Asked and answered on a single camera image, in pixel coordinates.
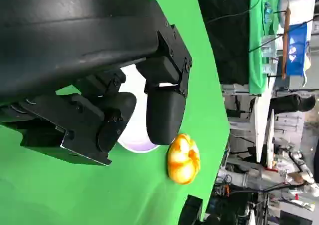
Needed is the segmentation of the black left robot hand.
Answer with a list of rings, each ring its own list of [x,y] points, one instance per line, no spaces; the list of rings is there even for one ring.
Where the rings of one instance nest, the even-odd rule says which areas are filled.
[[[22,147],[109,165],[137,103],[119,91],[132,64],[146,80],[149,139],[169,145],[192,59],[156,0],[0,0],[0,123]]]

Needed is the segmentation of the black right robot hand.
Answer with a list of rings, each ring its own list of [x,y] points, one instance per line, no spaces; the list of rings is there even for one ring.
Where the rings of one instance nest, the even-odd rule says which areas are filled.
[[[181,210],[178,225],[201,225],[202,203],[202,199],[188,195]]]

